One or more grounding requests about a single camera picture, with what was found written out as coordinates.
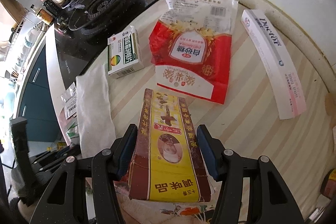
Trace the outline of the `black gas stove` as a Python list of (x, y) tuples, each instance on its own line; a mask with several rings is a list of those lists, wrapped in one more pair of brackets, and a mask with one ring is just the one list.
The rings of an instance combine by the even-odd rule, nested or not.
[(55, 43), (68, 88), (102, 53), (108, 38), (123, 31), (159, 0), (72, 0), (59, 14)]

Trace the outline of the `green white medicine box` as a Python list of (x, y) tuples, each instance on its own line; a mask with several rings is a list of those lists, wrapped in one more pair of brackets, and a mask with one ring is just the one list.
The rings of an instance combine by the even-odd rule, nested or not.
[(134, 26), (108, 38), (108, 75), (113, 79), (124, 77), (144, 68), (139, 48), (138, 33)]

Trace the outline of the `white cloth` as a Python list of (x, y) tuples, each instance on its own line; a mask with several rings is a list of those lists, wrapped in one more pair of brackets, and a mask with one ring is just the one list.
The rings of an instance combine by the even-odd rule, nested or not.
[(110, 148), (116, 140), (105, 65), (76, 77), (77, 121), (83, 158)]

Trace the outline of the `yellow brown seasoning box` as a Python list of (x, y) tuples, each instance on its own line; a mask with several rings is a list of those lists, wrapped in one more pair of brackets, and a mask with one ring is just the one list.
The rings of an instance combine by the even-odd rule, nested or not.
[(129, 197), (171, 203), (210, 201), (209, 180), (184, 98), (145, 90), (129, 169)]

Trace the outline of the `red white sugar bag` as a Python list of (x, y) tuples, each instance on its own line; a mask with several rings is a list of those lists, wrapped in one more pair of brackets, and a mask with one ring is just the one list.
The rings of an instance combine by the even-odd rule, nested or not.
[(237, 0), (166, 0), (149, 36), (157, 85), (223, 104)]

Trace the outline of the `small silver sachet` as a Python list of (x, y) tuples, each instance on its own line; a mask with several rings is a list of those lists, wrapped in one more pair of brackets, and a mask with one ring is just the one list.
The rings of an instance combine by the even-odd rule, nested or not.
[(72, 83), (68, 89), (61, 95), (63, 101), (64, 114), (67, 119), (77, 112), (77, 90), (75, 83)]

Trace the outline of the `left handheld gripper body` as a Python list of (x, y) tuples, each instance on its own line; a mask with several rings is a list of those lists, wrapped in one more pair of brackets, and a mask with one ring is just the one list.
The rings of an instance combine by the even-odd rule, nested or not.
[(44, 151), (29, 156), (29, 144), (26, 134), (27, 120), (23, 117), (10, 121), (17, 166), (11, 171), (13, 188), (26, 206), (38, 201), (54, 173), (68, 156), (80, 153), (78, 144), (69, 145), (59, 151)]

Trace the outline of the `long white toothpaste box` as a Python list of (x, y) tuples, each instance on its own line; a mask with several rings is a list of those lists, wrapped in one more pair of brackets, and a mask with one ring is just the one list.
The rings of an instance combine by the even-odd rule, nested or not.
[(245, 9), (241, 22), (248, 32), (269, 77), (281, 120), (306, 110), (299, 76), (276, 28), (261, 10)]

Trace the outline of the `teal cabinet doors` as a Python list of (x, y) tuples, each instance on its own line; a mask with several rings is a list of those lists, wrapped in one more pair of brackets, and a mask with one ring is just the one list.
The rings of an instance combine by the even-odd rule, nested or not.
[(45, 48), (42, 48), (29, 74), (19, 116), (27, 120), (29, 141), (53, 142), (60, 134), (47, 77)]

